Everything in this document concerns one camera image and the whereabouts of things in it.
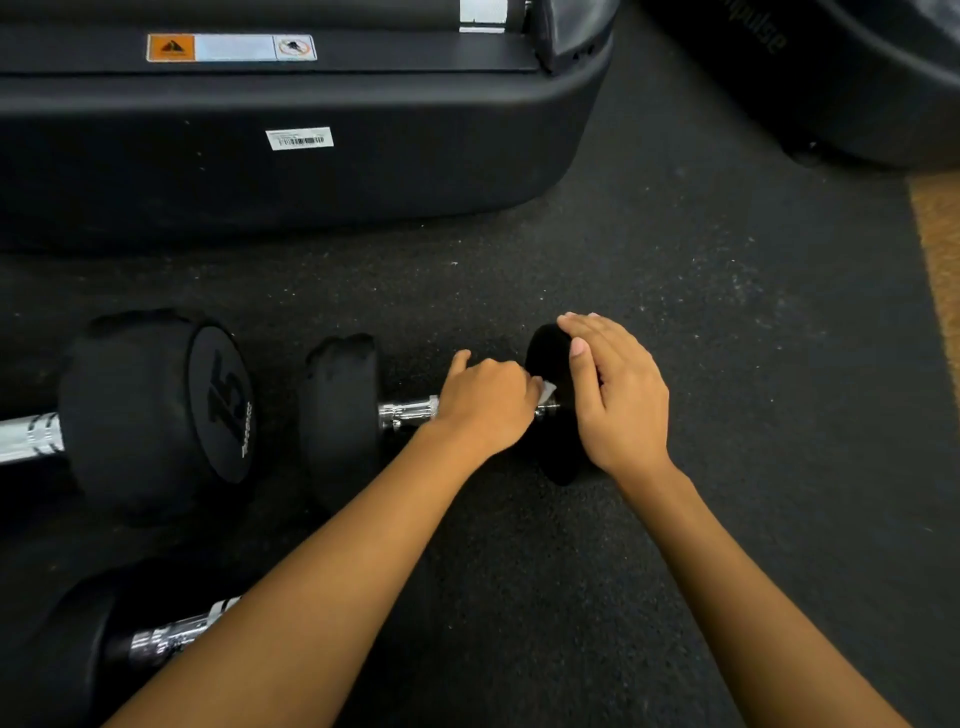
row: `black plastic housing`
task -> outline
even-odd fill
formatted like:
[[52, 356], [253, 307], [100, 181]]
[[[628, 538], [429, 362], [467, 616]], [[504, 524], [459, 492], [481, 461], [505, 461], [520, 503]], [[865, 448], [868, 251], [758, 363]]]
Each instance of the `black plastic housing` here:
[[[609, 22], [581, 28], [562, 73], [518, 33], [301, 27], [317, 61], [149, 63], [151, 30], [0, 25], [0, 247], [136, 251], [514, 206], [566, 172], [612, 56]], [[332, 147], [266, 135], [322, 127]]]

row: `wrist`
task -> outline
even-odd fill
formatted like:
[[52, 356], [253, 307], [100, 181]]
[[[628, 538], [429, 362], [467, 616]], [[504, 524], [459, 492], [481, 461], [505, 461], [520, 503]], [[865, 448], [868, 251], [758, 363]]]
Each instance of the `wrist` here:
[[449, 452], [450, 456], [470, 472], [477, 470], [493, 453], [486, 452], [479, 438], [468, 427], [446, 420], [432, 420], [421, 425], [414, 441], [430, 443]]
[[693, 482], [669, 458], [655, 467], [624, 469], [614, 480], [645, 520], [663, 511], [689, 510], [700, 501]]

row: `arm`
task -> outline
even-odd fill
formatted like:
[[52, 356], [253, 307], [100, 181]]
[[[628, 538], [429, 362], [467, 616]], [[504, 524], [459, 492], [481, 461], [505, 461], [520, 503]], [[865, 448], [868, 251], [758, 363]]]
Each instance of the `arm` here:
[[454, 357], [434, 422], [165, 667], [109, 728], [325, 726], [446, 509], [533, 421], [542, 382]]
[[588, 455], [616, 480], [660, 548], [746, 722], [906, 726], [744, 553], [670, 461], [669, 393], [650, 353], [595, 314], [567, 314], [559, 324], [575, 337], [570, 369]]

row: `chrome bar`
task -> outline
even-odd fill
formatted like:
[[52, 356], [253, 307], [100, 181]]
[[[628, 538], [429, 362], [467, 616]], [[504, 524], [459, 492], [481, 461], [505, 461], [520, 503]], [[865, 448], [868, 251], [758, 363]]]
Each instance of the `chrome bar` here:
[[[437, 395], [431, 395], [425, 400], [382, 402], [377, 407], [380, 415], [380, 431], [400, 432], [405, 427], [419, 427], [437, 416], [439, 406], [440, 398]], [[559, 409], [560, 403], [551, 392], [550, 396], [537, 407], [535, 417], [541, 420]]]
[[134, 669], [162, 667], [171, 657], [180, 654], [189, 644], [193, 644], [238, 601], [240, 601], [239, 596], [224, 599], [210, 607], [210, 611], [205, 615], [188, 617], [156, 629], [137, 632], [131, 639], [128, 653], [131, 667]]
[[63, 434], [56, 412], [0, 422], [0, 465], [61, 453]]

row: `fingernail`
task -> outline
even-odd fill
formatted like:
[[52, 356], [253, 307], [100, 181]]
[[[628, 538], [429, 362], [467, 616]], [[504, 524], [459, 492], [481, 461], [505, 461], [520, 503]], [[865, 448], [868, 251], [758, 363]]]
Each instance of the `fingernail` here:
[[587, 342], [581, 339], [579, 336], [575, 337], [573, 341], [570, 342], [570, 358], [574, 356], [580, 356], [583, 352], [587, 350]]

